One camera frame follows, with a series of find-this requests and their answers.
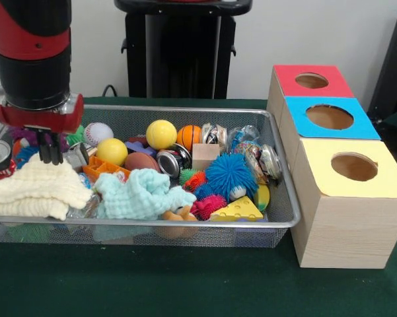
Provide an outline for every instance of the white wall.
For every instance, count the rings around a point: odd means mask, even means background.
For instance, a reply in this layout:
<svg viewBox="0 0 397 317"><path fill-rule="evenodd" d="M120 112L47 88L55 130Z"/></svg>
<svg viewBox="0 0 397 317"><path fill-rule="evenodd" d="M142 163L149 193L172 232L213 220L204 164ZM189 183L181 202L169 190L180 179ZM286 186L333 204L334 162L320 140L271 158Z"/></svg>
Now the white wall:
<svg viewBox="0 0 397 317"><path fill-rule="evenodd" d="M273 64L334 64L368 108L397 0L254 0L237 17L229 98L266 98Z"/></svg>
<svg viewBox="0 0 397 317"><path fill-rule="evenodd" d="M72 5L72 90L127 95L124 14L111 0ZM275 63L335 64L368 107L396 17L397 0L254 0L236 17L228 98L267 98Z"/></svg>

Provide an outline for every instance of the metal wire basket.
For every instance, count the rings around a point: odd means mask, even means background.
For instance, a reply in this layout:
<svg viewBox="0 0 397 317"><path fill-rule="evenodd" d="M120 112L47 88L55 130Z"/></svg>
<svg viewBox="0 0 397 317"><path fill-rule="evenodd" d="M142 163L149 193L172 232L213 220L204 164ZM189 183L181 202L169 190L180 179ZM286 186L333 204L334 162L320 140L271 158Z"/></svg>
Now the metal wire basket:
<svg viewBox="0 0 397 317"><path fill-rule="evenodd" d="M270 183L271 201L265 212L265 221L179 223L161 220L67 219L62 222L55 219L0 217L0 242L274 248L287 229L299 222L299 203L285 152L274 118L267 111L89 105L85 107L83 125L104 122L113 129L116 138L126 140L130 136L144 134L147 126L157 119L166 119L177 129L188 124L203 125L207 122L217 123L227 129L256 126L260 131L260 141L277 151L283 171L278 182ZM3 126L0 126L0 139L9 141ZM195 234L189 238L169 240L156 233L162 228L193 230Z"/></svg>

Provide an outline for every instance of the wooden box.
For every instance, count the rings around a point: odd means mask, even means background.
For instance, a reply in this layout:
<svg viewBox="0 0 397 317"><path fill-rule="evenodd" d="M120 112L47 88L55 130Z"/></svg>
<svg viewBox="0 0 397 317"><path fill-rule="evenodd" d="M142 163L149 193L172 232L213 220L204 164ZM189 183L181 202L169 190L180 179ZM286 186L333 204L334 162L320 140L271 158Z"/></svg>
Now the wooden box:
<svg viewBox="0 0 397 317"><path fill-rule="evenodd" d="M220 155L220 145L194 143L192 145L192 168L205 170Z"/></svg>
<svg viewBox="0 0 397 317"><path fill-rule="evenodd" d="M397 164L383 142L301 139L293 180L301 267L385 267L397 241Z"/></svg>
<svg viewBox="0 0 397 317"><path fill-rule="evenodd" d="M267 110L279 127L285 97L354 97L336 66L275 65Z"/></svg>
<svg viewBox="0 0 397 317"><path fill-rule="evenodd" d="M291 171L302 137L380 140L355 98L286 97L279 132Z"/></svg>

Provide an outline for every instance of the black stand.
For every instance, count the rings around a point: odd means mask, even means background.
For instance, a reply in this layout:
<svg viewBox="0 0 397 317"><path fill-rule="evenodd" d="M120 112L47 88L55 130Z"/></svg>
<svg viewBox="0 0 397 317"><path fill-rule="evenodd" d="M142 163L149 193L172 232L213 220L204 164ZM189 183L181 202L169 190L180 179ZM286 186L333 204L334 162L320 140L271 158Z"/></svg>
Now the black stand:
<svg viewBox="0 0 397 317"><path fill-rule="evenodd" d="M226 98L235 54L234 15L252 0L173 3L115 0L125 11L129 95Z"/></svg>
<svg viewBox="0 0 397 317"><path fill-rule="evenodd" d="M397 22L369 108L373 121L397 112Z"/></svg>

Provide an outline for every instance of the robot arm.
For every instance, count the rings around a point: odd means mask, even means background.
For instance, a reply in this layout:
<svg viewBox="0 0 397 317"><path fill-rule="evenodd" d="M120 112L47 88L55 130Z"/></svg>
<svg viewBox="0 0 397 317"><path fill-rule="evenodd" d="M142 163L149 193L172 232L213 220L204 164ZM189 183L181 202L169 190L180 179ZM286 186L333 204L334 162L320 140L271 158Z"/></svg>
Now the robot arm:
<svg viewBox="0 0 397 317"><path fill-rule="evenodd" d="M69 90L70 24L71 0L0 0L0 122L37 131L46 163L63 162L58 133L83 114Z"/></svg>

